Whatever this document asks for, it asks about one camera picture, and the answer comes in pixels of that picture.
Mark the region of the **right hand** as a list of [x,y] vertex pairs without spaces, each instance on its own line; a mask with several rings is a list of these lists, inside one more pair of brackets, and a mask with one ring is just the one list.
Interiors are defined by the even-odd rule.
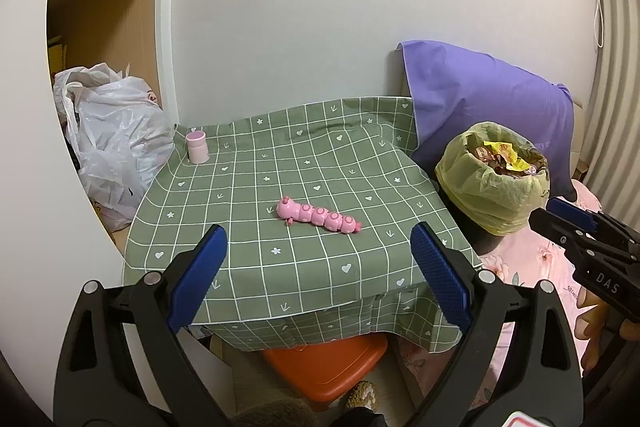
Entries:
[[587,374],[596,367],[600,359],[601,337],[611,308],[583,287],[578,291],[576,303],[582,313],[576,317],[574,336],[578,340],[587,341],[585,352],[580,360],[582,370]]

